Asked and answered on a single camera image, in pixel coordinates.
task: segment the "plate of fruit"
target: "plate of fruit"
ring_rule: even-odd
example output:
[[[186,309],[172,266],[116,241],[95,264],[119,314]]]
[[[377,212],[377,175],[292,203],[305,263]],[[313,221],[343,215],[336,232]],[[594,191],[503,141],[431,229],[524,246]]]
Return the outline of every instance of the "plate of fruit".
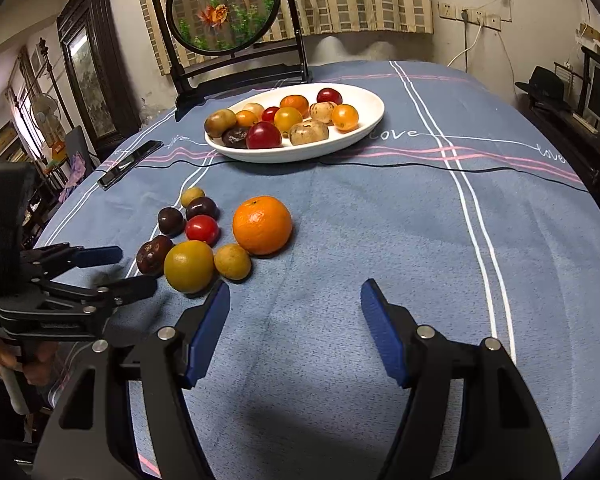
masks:
[[[205,139],[245,162],[293,162],[337,152],[368,135],[384,103],[357,86],[310,83],[249,97],[205,120]]]

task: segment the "oval white plate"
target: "oval white plate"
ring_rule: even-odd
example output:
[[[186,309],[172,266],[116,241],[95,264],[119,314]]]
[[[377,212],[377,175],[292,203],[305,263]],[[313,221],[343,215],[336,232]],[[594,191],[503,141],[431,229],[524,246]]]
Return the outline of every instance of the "oval white plate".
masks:
[[[218,152],[236,160],[258,162],[261,164],[293,162],[295,160],[305,160],[307,158],[327,155],[328,153],[346,148],[368,135],[376,124],[380,122],[380,119],[382,119],[384,115],[384,103],[381,98],[364,88],[337,83],[308,83],[276,88],[275,90],[269,90],[268,92],[244,99],[230,106],[229,110],[239,112],[247,103],[259,103],[265,108],[279,106],[283,97],[293,94],[302,95],[307,98],[309,104],[313,104],[318,92],[327,87],[340,92],[342,102],[354,106],[358,111],[360,120],[355,130],[341,134],[336,130],[335,126],[329,126],[328,139],[312,142],[311,144],[301,144],[300,146],[292,145],[289,139],[282,139],[281,148],[269,148],[266,150],[228,148],[222,143],[222,139],[212,139],[205,132],[206,142],[218,150]]]

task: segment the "goldfish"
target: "goldfish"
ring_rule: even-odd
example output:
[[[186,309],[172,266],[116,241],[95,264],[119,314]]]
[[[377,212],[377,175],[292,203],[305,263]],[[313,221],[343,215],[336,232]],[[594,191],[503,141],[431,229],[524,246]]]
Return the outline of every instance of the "goldfish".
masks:
[[[215,9],[208,5],[205,10],[200,10],[198,17],[207,25],[219,27],[226,20],[229,9],[226,5],[218,5]]]

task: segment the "phone screen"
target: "phone screen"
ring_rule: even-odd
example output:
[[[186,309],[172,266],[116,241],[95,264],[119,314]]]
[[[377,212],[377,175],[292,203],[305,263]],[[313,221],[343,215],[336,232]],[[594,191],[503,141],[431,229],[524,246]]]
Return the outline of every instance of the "phone screen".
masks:
[[[155,150],[160,149],[161,147],[163,147],[163,143],[160,142],[160,140],[148,140],[137,150],[135,150],[132,153],[129,153],[129,155],[127,155],[113,168],[107,171],[107,173],[105,173],[103,177],[101,177],[101,179],[98,181],[98,183],[104,189],[108,189],[109,187],[113,186],[117,181],[119,181],[138,162],[143,160],[149,154],[153,153]]]

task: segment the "silver screw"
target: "silver screw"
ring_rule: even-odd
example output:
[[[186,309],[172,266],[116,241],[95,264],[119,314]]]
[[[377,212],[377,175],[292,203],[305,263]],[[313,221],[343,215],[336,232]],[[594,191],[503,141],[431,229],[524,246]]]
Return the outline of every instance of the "silver screw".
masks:
[[[423,339],[431,339],[436,335],[436,331],[433,330],[429,325],[420,325],[416,329],[416,334],[418,334]]]
[[[91,345],[91,349],[96,352],[96,354],[104,352],[108,347],[109,343],[107,343],[104,339],[98,339]]]
[[[489,350],[500,350],[500,348],[502,348],[502,343],[494,337],[488,337],[487,339],[485,339],[484,345]]]
[[[168,341],[173,336],[176,335],[176,329],[173,326],[163,326],[160,330],[158,330],[158,338],[163,341]]]

